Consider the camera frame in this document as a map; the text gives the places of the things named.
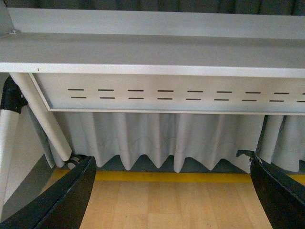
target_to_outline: wooden floor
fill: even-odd
[[[251,183],[96,180],[81,229],[271,229],[271,225]]]

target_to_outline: curtain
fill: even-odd
[[[142,10],[305,16],[305,0],[6,0],[8,7]],[[192,157],[208,169],[221,158],[246,172],[237,149],[256,150],[267,162],[299,170],[305,160],[305,117],[206,114],[55,113],[76,154],[95,156],[101,167],[114,155],[131,169],[147,154],[157,167],[174,155],[179,172]],[[63,166],[51,146],[57,166]]]
[[[7,7],[305,15],[304,0],[5,0]]]
[[[159,168],[174,155],[179,172],[186,157],[212,170],[220,159],[250,172],[249,158],[235,157],[238,149],[256,150],[263,115],[55,113],[73,151],[95,156],[103,166],[120,155],[129,170],[146,154]],[[52,147],[57,166],[62,161]]]

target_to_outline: white table leg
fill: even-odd
[[[10,160],[14,147],[15,133],[19,114],[14,111],[1,110],[0,114],[0,218],[2,215]]]
[[[27,99],[30,108],[38,119],[43,130],[54,145],[56,151],[63,161],[69,160],[72,150],[63,135],[59,124],[52,112],[49,112],[43,103],[31,77],[28,73],[10,73],[14,82],[21,89],[24,97]]]

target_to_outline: yellow baseboard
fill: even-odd
[[[51,178],[59,179],[67,169],[56,169]],[[305,175],[290,175],[294,180],[305,183]],[[252,183],[250,174],[228,173],[152,173],[97,171],[95,180],[103,181],[146,181],[146,182],[196,182],[196,183]]]

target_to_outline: screw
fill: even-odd
[[[16,34],[16,33],[19,33],[20,30],[16,30],[16,29],[13,29],[9,32],[9,34]]]

